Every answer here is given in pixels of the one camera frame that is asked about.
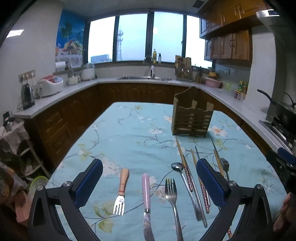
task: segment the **poster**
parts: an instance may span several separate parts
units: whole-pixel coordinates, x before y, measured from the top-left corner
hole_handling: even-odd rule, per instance
[[[72,67],[81,66],[85,23],[81,16],[62,11],[57,31],[56,62],[67,61]]]

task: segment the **butter knife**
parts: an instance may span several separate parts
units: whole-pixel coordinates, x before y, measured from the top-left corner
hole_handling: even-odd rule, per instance
[[[144,238],[146,241],[154,241],[150,223],[150,183],[149,175],[144,173],[142,175],[142,190],[143,190],[143,203],[144,203]]]

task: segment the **utensil rack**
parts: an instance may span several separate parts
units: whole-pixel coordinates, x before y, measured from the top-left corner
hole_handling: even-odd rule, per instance
[[[206,136],[214,105],[207,102],[203,110],[198,97],[196,87],[175,94],[171,127],[173,135]]]

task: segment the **chopsticks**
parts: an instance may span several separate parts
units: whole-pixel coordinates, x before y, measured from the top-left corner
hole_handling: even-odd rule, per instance
[[[193,177],[192,177],[191,172],[190,172],[190,170],[189,170],[189,167],[188,167],[188,165],[187,165],[187,162],[186,162],[185,156],[184,156],[183,153],[182,153],[182,150],[181,150],[181,147],[180,147],[179,141],[178,141],[177,137],[175,137],[175,138],[176,138],[176,142],[177,142],[178,150],[179,150],[179,153],[180,153],[180,157],[181,157],[181,160],[182,160],[182,163],[183,163],[184,169],[185,169],[185,167],[186,167],[185,172],[186,172],[186,170],[187,170],[187,172],[188,172],[188,176],[187,176],[187,174],[186,174],[186,177],[187,177],[187,180],[188,180],[188,184],[189,184],[189,182],[190,182],[190,183],[192,184],[193,188],[194,188],[194,194],[195,194],[195,197],[196,197],[196,200],[197,200],[198,208],[200,209],[200,212],[201,212],[202,222],[203,222],[203,224],[204,224],[204,227],[207,228],[207,220],[206,220],[206,218],[205,218],[205,214],[204,214],[204,211],[203,211],[203,208],[202,208],[201,202],[200,202],[199,195],[198,195],[198,193],[197,193],[197,189],[196,189],[196,186],[195,186],[195,183],[194,183]]]
[[[191,192],[193,192],[193,188],[192,188],[192,183],[191,183],[191,179],[190,179],[190,176],[189,176],[189,171],[188,171],[188,166],[187,166],[187,163],[186,163],[186,160],[185,160],[185,157],[182,153],[182,150],[181,150],[181,147],[180,147],[180,144],[179,144],[179,141],[176,138],[176,142],[177,142],[177,146],[178,146],[178,150],[179,150],[179,153],[180,153],[180,157],[181,157],[181,160],[182,160],[182,163],[183,163],[183,166],[184,166],[184,171],[185,171],[185,175],[186,175],[186,178],[187,178],[187,182],[188,182],[188,186],[189,186],[189,190]]]
[[[216,157],[216,160],[217,160],[217,164],[218,164],[219,171],[220,171],[220,173],[222,174],[222,176],[225,178],[224,171],[223,171],[222,164],[221,164],[221,159],[220,159],[220,157],[219,157],[218,151],[217,151],[217,149],[216,149],[216,147],[215,147],[215,144],[214,144],[212,138],[211,138],[211,141],[212,141],[212,143],[213,143],[214,154],[215,154],[215,157]],[[232,237],[232,233],[231,233],[230,228],[228,229],[227,234],[228,234],[228,237],[229,237],[229,238]]]
[[[191,149],[191,154],[192,154],[192,157],[193,157],[193,161],[194,161],[194,165],[195,165],[195,168],[196,168],[196,159],[195,159],[195,156],[194,156],[194,153],[193,153],[193,150]],[[207,191],[205,189],[205,186],[203,185],[200,177],[198,177],[198,180],[200,182],[200,188],[202,190],[202,197],[204,199],[204,203],[205,203],[205,212],[206,213],[210,213],[210,202],[209,202],[209,199],[208,199],[208,195],[207,195]]]

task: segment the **white countertop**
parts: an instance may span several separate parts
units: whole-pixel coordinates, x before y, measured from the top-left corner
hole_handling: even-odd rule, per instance
[[[51,107],[52,105],[58,103],[59,101],[99,83],[153,83],[163,85],[179,85],[186,87],[195,86],[208,93],[209,95],[220,101],[222,104],[224,104],[226,107],[231,109],[235,114],[237,114],[241,119],[249,124],[274,151],[277,151],[279,147],[282,147],[281,143],[258,122],[259,120],[264,120],[264,118],[266,117],[265,113],[259,110],[252,110],[248,104],[234,99],[233,96],[228,95],[228,93],[223,89],[212,88],[206,85],[201,85],[188,81],[117,80],[116,78],[101,78],[90,81],[82,81],[76,85],[65,86],[61,92],[55,95],[35,100],[34,106],[27,110],[17,111],[14,116],[22,119],[32,119],[36,115]]]

